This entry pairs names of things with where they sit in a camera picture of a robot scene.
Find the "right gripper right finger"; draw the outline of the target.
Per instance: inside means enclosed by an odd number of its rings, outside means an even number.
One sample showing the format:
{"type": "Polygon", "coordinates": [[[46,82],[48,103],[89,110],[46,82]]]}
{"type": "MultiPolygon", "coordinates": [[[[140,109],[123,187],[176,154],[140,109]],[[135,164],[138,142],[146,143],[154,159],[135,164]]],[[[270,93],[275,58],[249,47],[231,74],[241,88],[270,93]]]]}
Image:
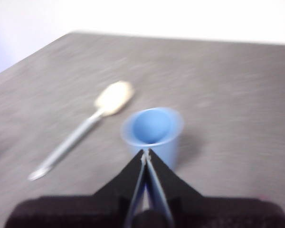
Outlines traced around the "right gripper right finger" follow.
{"type": "Polygon", "coordinates": [[[174,228],[285,228],[285,213],[269,201],[204,196],[147,151],[152,208],[174,228]]]}

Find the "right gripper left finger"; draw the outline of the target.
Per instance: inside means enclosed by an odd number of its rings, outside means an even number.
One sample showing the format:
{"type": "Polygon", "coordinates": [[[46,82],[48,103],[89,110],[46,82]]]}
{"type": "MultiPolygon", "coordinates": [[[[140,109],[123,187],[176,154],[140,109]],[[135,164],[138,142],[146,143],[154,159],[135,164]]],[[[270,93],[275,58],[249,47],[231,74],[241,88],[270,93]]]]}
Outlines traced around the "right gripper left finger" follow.
{"type": "Polygon", "coordinates": [[[42,196],[19,203],[7,228],[121,228],[133,206],[144,169],[140,150],[92,195],[42,196]]]}

